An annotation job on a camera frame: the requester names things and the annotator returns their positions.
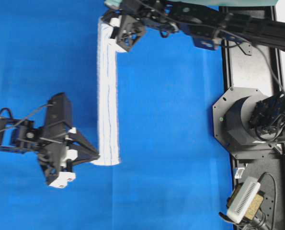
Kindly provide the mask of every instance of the white towel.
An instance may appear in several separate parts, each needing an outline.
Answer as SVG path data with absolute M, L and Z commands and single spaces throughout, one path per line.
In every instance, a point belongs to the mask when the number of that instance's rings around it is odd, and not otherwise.
M 112 26 L 120 26 L 121 18 L 113 18 Z M 99 20 L 98 23 L 98 137 L 100 158 L 96 165 L 116 165 L 119 156 L 119 124 L 117 96 L 116 53 L 126 52 L 111 39 L 113 27 Z

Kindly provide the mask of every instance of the blue surface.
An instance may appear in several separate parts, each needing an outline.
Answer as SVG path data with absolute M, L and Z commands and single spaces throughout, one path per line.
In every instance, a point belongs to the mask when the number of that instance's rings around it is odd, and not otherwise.
M 0 108 L 23 117 L 66 92 L 74 124 L 97 145 L 104 11 L 102 0 L 0 0 Z M 217 214 L 231 176 L 211 123 L 223 93 L 220 51 L 148 31 L 118 62 L 122 164 L 77 166 L 76 181 L 58 190 L 45 185 L 35 154 L 0 153 L 0 230 L 231 229 Z

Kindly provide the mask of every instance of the metal bracket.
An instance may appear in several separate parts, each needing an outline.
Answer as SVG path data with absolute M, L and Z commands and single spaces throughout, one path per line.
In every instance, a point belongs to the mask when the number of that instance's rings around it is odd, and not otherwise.
M 243 172 L 246 170 L 245 167 L 238 167 L 233 169 L 233 173 L 234 173 L 234 178 L 235 179 L 241 179 L 242 178 L 242 174 Z
M 245 55 L 252 56 L 252 46 L 249 43 L 240 43 L 239 48 Z

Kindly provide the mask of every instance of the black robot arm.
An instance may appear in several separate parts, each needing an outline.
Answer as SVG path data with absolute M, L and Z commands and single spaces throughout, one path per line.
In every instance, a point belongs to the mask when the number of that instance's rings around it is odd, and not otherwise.
M 285 51 L 285 23 L 248 15 L 221 13 L 209 7 L 168 0 L 123 0 L 109 9 L 102 20 L 121 18 L 112 38 L 126 51 L 146 33 L 145 27 L 159 30 L 163 38 L 178 31 L 192 37 L 194 45 L 216 50 L 222 39 L 242 43 L 247 40 Z
M 53 96 L 35 112 L 44 107 L 47 107 L 46 119 L 40 128 L 34 128 L 34 121 L 27 118 L 17 120 L 12 115 L 10 118 L 0 116 L 0 151 L 36 152 L 47 185 L 64 188 L 76 178 L 73 166 L 97 160 L 99 153 L 73 127 L 72 104 L 64 93 Z M 4 132 L 10 128 L 14 128 L 10 146 L 3 146 Z

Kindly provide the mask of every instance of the wire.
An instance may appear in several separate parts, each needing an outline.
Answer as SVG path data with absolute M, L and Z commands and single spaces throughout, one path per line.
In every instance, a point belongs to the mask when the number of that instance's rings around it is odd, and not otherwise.
M 273 78 L 274 81 L 279 85 L 279 87 L 281 88 L 281 90 L 282 90 L 282 92 L 283 92 L 283 94 L 284 94 L 284 97 L 285 97 L 285 88 L 284 88 L 284 86 L 280 83 L 280 81 L 278 80 L 278 78 L 276 77 L 274 71 L 273 71 L 272 68 L 271 68 L 271 64 L 270 64 L 270 62 L 268 61 L 267 56 L 265 55 L 265 53 L 264 53 L 258 46 L 256 46 L 255 44 L 253 44 L 252 42 L 248 41 L 247 39 L 245 39 L 245 38 L 243 38 L 243 37 L 241 37 L 241 36 L 238 36 L 238 35 L 236 35 L 236 34 L 234 34 L 234 33 L 231 33 L 231 32 L 229 32 L 229 31 L 226 31 L 226 30 L 223 30 L 223 29 L 220 29 L 220 31 L 222 31 L 222 32 L 224 32 L 224 33 L 226 33 L 226 34 L 232 35 L 232 36 L 234 36 L 234 37 L 236 37 L 236 38 L 238 38 L 238 39 L 241 39 L 241 40 L 244 41 L 244 42 L 249 43 L 251 46 L 253 46 L 254 48 L 256 48 L 256 49 L 261 53 L 261 55 L 263 56 L 263 58 L 264 58 L 265 61 L 266 61 L 266 64 L 267 64 L 267 66 L 268 66 L 268 68 L 269 68 L 269 71 L 270 71 L 270 73 L 271 73 L 272 78 Z
M 10 110 L 9 108 L 2 108 L 2 109 L 0 110 L 0 115 L 1 115 L 4 111 L 7 111 L 7 112 L 8 112 L 8 115 L 9 115 L 9 118 L 10 118 L 10 119 L 13 119 L 11 110 Z
M 50 104 L 44 104 L 40 107 L 38 107 L 37 109 L 33 110 L 29 115 L 27 115 L 25 118 L 23 118 L 22 120 L 18 121 L 16 124 L 14 124 L 13 126 L 9 126 L 7 128 L 3 128 L 0 130 L 0 133 L 1 132 L 4 132 L 6 130 L 9 130 L 9 129 L 12 129 L 12 128 L 15 128 L 17 126 L 19 126 L 21 123 L 23 123 L 25 120 L 27 120 L 28 118 L 34 116 L 36 113 L 38 113 L 39 111 L 41 111 L 44 107 L 48 107 L 48 106 L 51 106 Z
M 277 204 L 277 184 L 276 184 L 276 180 L 274 178 L 274 176 L 269 173 L 269 172 L 264 172 L 260 178 L 258 179 L 258 182 L 261 183 L 261 181 L 264 179 L 264 177 L 268 175 L 272 178 L 273 180 L 273 184 L 274 184 L 274 207 L 273 207 L 273 218 L 272 218 L 272 226 L 271 226 L 271 230 L 274 230 L 274 226 L 275 226 L 275 213 L 276 213 L 276 204 Z
M 222 45 L 222 44 L 215 44 L 216 46 L 220 46 L 220 47 L 222 47 L 222 48 L 226 48 L 226 49 L 231 49 L 231 48 L 235 48 L 235 47 L 240 47 L 240 45 L 242 44 L 242 43 L 238 43 L 238 42 L 235 42 L 236 43 L 236 45 L 233 45 L 233 46 L 229 46 L 229 45 L 227 45 L 227 46 L 225 46 L 225 45 Z
M 241 41 L 243 41 L 243 42 L 249 43 L 251 46 L 255 47 L 255 48 L 261 53 L 261 55 L 264 57 L 264 59 L 265 59 L 265 61 L 266 61 L 266 63 L 267 63 L 267 66 L 268 66 L 268 68 L 269 68 L 269 71 L 270 71 L 270 73 L 271 73 L 272 78 L 273 78 L 274 81 L 279 85 L 279 87 L 281 88 L 281 90 L 282 90 L 282 92 L 283 92 L 283 94 L 284 94 L 284 97 L 285 97 L 285 88 L 284 88 L 284 86 L 280 83 L 280 81 L 278 80 L 278 78 L 277 78 L 277 76 L 275 75 L 274 71 L 272 70 L 271 64 L 270 64 L 270 62 L 268 61 L 268 59 L 267 59 L 265 53 L 264 53 L 259 47 L 257 47 L 255 44 L 253 44 L 252 42 L 250 42 L 249 40 L 247 40 L 247 39 L 245 39 L 245 38 L 243 38 L 243 37 L 241 37 L 241 36 L 239 36 L 239 35 L 237 35 L 237 34 L 234 34 L 234 33 L 231 33 L 231 32 L 229 32 L 229 31 L 227 31 L 227 30 L 224 30 L 224 29 L 222 29 L 222 28 L 219 28 L 219 27 L 215 27 L 215 26 L 211 26 L 211 25 L 206 25 L 206 24 L 202 24 L 202 23 L 186 23 L 186 22 L 178 21 L 178 20 L 176 20 L 176 19 L 173 19 L 173 18 L 167 16 L 166 14 L 164 14 L 164 13 L 162 13 L 161 11 L 157 10 L 156 8 L 154 8 L 154 7 L 152 7 L 152 6 L 148 5 L 148 4 L 145 4 L 145 3 L 142 2 L 141 0 L 135 0 L 135 1 L 138 2 L 138 3 L 140 3 L 141 5 L 143 5 L 143 6 L 147 7 L 147 8 L 149 8 L 149 9 L 152 9 L 153 11 L 155 11 L 156 13 L 158 13 L 159 15 L 161 15 L 161 16 L 163 16 L 164 18 L 166 18 L 166 19 L 168 19 L 168 20 L 170 20 L 170 21 L 173 21 L 173 22 L 175 22 L 175 23 L 187 24 L 187 25 L 193 25 L 193 26 L 203 26 L 203 27 L 208 27 L 208 28 L 216 29 L 216 30 L 218 30 L 218 31 L 221 31 L 221 32 L 224 32 L 224 33 L 226 33 L 226 34 L 228 34 L 228 35 L 231 35 L 231 36 L 233 36 L 233 37 L 235 37 L 235 38 L 238 38 L 239 40 L 241 40 Z

